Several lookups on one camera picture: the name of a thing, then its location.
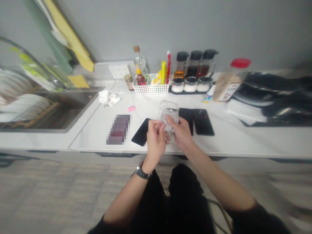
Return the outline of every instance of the faucet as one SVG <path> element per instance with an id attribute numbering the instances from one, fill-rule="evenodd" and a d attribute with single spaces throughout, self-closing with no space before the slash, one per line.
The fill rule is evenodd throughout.
<path id="1" fill-rule="evenodd" d="M 49 76 L 49 80 L 51 83 L 54 84 L 55 87 L 57 88 L 62 88 L 64 91 L 68 91 L 69 89 L 67 88 L 67 86 L 65 85 L 64 82 L 62 82 L 61 80 L 57 79 L 48 69 L 45 68 L 45 66 L 43 66 L 36 58 L 35 56 L 33 56 L 30 52 L 28 52 L 25 48 L 23 48 L 22 46 L 20 46 L 19 44 L 4 38 L 4 37 L 0 37 L 0 41 L 3 41 L 7 44 L 13 45 L 15 47 L 17 47 L 18 49 L 20 49 L 23 53 L 25 53 L 27 56 L 29 56 L 42 70 L 45 71 L 45 73 Z"/>

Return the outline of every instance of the red lid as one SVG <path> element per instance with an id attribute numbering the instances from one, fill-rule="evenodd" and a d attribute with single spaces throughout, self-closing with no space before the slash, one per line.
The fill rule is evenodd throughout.
<path id="1" fill-rule="evenodd" d="M 236 67 L 236 68 L 247 68 L 251 64 L 250 59 L 246 58 L 235 58 L 232 63 L 231 67 Z"/>

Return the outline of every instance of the hand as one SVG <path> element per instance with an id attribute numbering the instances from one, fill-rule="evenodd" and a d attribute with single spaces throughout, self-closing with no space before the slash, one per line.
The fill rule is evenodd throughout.
<path id="1" fill-rule="evenodd" d="M 149 120 L 147 149 L 147 156 L 142 165 L 142 171 L 150 174 L 166 150 L 165 124 L 159 120 Z"/>
<path id="2" fill-rule="evenodd" d="M 170 115 L 166 116 L 166 120 L 175 131 L 177 145 L 185 152 L 194 143 L 189 130 L 189 123 L 181 117 L 179 117 L 179 123 L 176 123 Z"/>

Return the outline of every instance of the smartphone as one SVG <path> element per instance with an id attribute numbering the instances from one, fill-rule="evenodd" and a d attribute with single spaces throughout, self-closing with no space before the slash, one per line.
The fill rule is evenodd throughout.
<path id="1" fill-rule="evenodd" d="M 122 145 L 126 138 L 128 125 L 130 122 L 130 115 L 117 115 L 111 131 L 106 138 L 107 145 Z"/>
<path id="2" fill-rule="evenodd" d="M 191 135 L 194 134 L 194 127 L 193 127 L 193 110 L 188 108 L 180 108 L 179 109 L 179 116 L 185 119 L 188 122 L 189 129 L 191 131 Z"/>
<path id="3" fill-rule="evenodd" d="M 197 135 L 214 136 L 215 132 L 205 109 L 193 109 L 193 116 Z"/>
<path id="4" fill-rule="evenodd" d="M 133 138 L 131 139 L 132 142 L 144 146 L 147 141 L 147 132 L 149 131 L 149 120 L 146 118 L 142 125 L 139 127 L 138 131 L 134 134 Z"/>

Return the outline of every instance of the black pants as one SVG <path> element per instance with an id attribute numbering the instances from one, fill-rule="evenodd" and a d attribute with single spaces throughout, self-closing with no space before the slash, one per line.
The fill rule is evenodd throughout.
<path id="1" fill-rule="evenodd" d="M 185 165 L 172 170 L 170 197 L 156 171 L 147 183 L 132 230 L 145 233 L 214 233 L 207 199 L 194 172 Z"/>

